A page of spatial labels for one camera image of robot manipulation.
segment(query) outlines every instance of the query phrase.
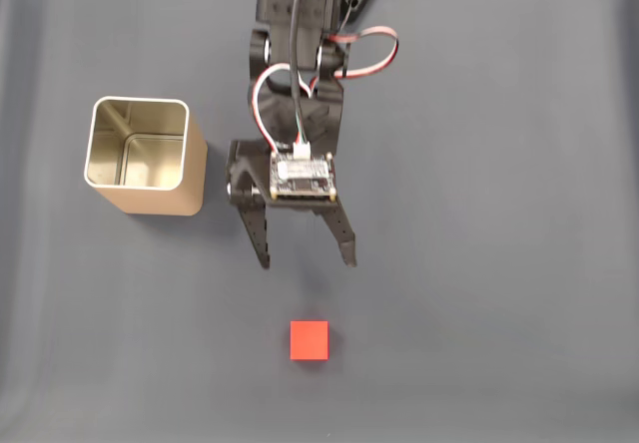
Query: white wire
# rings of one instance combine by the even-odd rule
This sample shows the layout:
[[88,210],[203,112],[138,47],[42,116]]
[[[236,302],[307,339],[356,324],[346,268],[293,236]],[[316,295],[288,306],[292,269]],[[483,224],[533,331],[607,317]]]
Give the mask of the white wire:
[[[273,139],[273,137],[271,137],[271,134],[269,134],[269,131],[267,131],[267,128],[264,125],[264,122],[262,121],[262,116],[260,115],[260,107],[258,106],[258,96],[260,95],[260,89],[262,88],[262,85],[271,74],[274,74],[275,72],[278,72],[278,71],[290,71],[290,70],[291,70],[291,65],[289,63],[280,62],[278,64],[273,64],[272,66],[266,68],[260,74],[260,76],[256,80],[256,84],[253,86],[253,95],[251,98],[253,115],[256,118],[256,122],[258,123],[258,127],[260,128],[262,135],[271,146],[271,149],[273,150],[273,152],[275,152],[276,154],[280,152],[278,150],[278,147],[280,147],[282,144],[279,142],[276,142],[276,140]],[[300,77],[300,87],[302,87],[307,93],[307,95],[310,97],[312,95],[311,89],[309,88],[307,83],[302,80],[302,76],[300,76],[299,73],[298,73],[298,76]]]

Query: open tin container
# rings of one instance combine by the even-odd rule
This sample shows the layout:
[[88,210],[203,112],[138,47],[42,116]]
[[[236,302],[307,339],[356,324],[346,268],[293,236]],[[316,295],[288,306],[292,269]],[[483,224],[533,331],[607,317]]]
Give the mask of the open tin container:
[[184,102],[110,96],[94,106],[84,177],[121,211],[196,214],[206,163],[207,143]]

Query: red cube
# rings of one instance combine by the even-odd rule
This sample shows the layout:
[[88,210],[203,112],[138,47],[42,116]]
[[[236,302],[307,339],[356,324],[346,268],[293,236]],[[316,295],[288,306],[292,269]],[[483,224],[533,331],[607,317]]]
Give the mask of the red cube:
[[291,360],[328,360],[328,322],[291,322]]

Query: gray surface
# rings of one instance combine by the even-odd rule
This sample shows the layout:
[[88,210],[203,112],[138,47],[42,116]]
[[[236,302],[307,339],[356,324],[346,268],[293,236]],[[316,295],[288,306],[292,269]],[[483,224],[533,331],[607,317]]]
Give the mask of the gray surface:
[[[275,212],[269,272],[223,185],[228,141],[258,134],[254,2],[1,0],[2,440],[637,441],[624,0],[375,0],[361,25],[399,55],[347,84],[336,159],[359,268]],[[196,217],[83,182],[108,94],[189,103]],[[288,362],[308,317],[324,367]]]

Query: robotic arm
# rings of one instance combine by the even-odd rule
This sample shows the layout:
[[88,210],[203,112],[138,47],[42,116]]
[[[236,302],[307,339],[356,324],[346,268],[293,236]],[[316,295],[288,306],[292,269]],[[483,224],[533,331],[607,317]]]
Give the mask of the robotic arm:
[[[335,186],[333,156],[343,104],[339,80],[382,70],[398,47],[396,33],[382,26],[340,33],[366,1],[258,0],[257,21],[268,30],[255,29],[251,38],[249,104],[264,138],[232,141],[226,172],[230,202],[263,268],[271,264],[266,207],[321,216],[344,262],[356,266],[355,234]],[[394,39],[391,53],[378,64],[349,70],[350,44],[373,34]],[[292,84],[273,81],[277,71],[289,72]],[[308,85],[301,72],[315,75]]]

